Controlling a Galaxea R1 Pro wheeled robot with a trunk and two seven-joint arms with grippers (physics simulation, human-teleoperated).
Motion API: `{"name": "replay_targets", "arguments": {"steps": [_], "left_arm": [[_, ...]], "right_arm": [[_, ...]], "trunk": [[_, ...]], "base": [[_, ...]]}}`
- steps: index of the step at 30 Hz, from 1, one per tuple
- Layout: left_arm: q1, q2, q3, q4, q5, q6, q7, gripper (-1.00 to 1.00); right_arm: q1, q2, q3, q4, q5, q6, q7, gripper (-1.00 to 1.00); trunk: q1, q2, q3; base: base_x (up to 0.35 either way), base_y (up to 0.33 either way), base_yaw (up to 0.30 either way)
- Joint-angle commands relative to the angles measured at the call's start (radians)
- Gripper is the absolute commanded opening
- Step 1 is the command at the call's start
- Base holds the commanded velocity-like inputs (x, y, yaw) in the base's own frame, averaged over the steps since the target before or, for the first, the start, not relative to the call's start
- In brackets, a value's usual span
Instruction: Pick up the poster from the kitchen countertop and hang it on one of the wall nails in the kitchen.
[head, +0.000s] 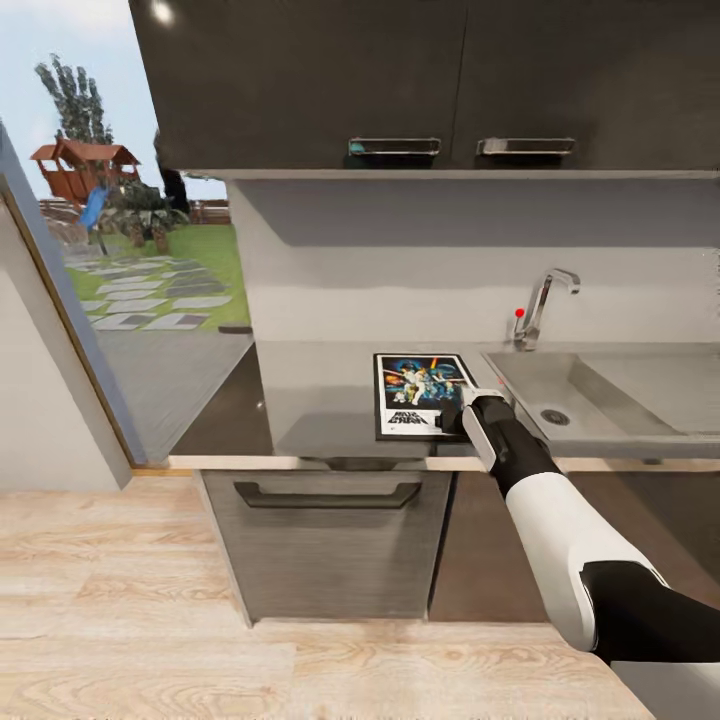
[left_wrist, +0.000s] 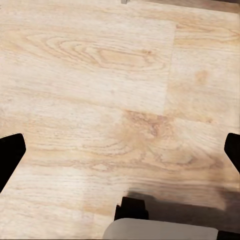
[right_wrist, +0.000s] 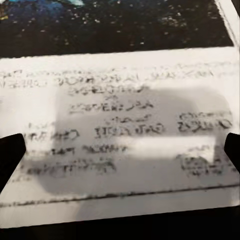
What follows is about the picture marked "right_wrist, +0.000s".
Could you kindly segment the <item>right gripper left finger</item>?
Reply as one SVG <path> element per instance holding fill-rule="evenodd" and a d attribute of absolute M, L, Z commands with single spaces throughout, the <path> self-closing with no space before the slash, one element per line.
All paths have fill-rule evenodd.
<path fill-rule="evenodd" d="M 26 153 L 21 133 L 0 138 L 0 193 Z"/>

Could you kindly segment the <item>poster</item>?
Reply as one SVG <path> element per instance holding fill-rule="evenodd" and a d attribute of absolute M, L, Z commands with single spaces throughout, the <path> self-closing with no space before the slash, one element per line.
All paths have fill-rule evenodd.
<path fill-rule="evenodd" d="M 0 240 L 240 240 L 240 0 L 0 0 L 18 133 Z"/>

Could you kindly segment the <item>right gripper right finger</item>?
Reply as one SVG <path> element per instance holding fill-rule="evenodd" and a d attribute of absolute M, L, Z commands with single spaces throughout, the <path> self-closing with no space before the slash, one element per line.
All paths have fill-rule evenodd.
<path fill-rule="evenodd" d="M 224 151 L 235 165 L 240 173 L 240 135 L 235 133 L 229 133 L 227 135 Z"/>

